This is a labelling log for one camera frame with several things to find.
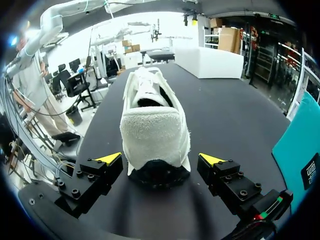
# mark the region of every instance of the white box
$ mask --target white box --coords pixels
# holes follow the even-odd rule
[[[240,79],[244,57],[207,47],[175,49],[175,63],[198,79]]]
[[[123,65],[125,66],[125,69],[132,69],[138,67],[139,57],[141,58],[140,52],[127,53],[123,57]]]
[[[105,96],[107,95],[108,90],[109,90],[108,87],[104,87],[104,88],[98,88],[97,90],[92,91],[92,92],[91,92],[91,95],[92,95],[93,101],[94,101],[95,103],[102,102],[102,100],[103,100],[103,99],[105,98]]]

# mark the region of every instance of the screw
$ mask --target screw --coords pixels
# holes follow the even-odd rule
[[[79,198],[81,195],[78,189],[72,189],[71,194],[74,198]]]
[[[245,196],[248,195],[248,192],[247,192],[246,190],[241,190],[241,191],[240,191],[240,195],[243,196],[243,197],[245,197]]]
[[[64,188],[66,186],[63,181],[60,181],[58,185],[59,185],[59,188]]]
[[[260,189],[260,188],[261,188],[261,183],[257,182],[254,186],[255,186],[257,189]]]
[[[224,177],[226,183],[229,183],[231,179],[232,177],[230,175]]]
[[[88,175],[88,180],[89,180],[90,182],[93,182],[93,181],[95,180],[95,175],[89,174],[89,175]]]
[[[81,177],[82,176],[82,171],[77,171],[76,175],[78,176],[78,178]]]
[[[35,203],[36,203],[36,201],[35,201],[33,198],[30,198],[29,204],[30,204],[31,206],[33,206],[33,205],[35,205]]]

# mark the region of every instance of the black table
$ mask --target black table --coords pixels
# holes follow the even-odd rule
[[[262,193],[286,188],[271,155],[289,121],[257,89],[239,79],[198,79],[174,63],[157,65],[181,102],[191,132],[191,176],[184,185],[148,192],[127,177],[125,169],[107,196],[100,196],[80,221],[133,238],[210,239],[230,233],[239,221],[219,197],[212,197],[197,172],[198,154],[205,153],[241,164]],[[123,92],[130,72],[110,87],[86,132],[79,163],[122,152],[120,119]],[[282,224],[288,210],[278,221]]]

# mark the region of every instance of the white shirt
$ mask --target white shirt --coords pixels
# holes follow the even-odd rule
[[[43,58],[38,50],[32,58],[32,63],[26,69],[13,76],[13,86],[18,89],[27,100],[31,101],[34,110],[38,110],[48,99],[50,89],[41,77],[40,63]]]

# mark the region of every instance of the trash can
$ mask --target trash can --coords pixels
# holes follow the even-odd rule
[[[70,107],[65,115],[68,117],[68,119],[70,120],[70,122],[74,125],[74,126],[78,126],[79,124],[82,123],[82,117],[79,113],[78,107],[77,106],[72,106]]]

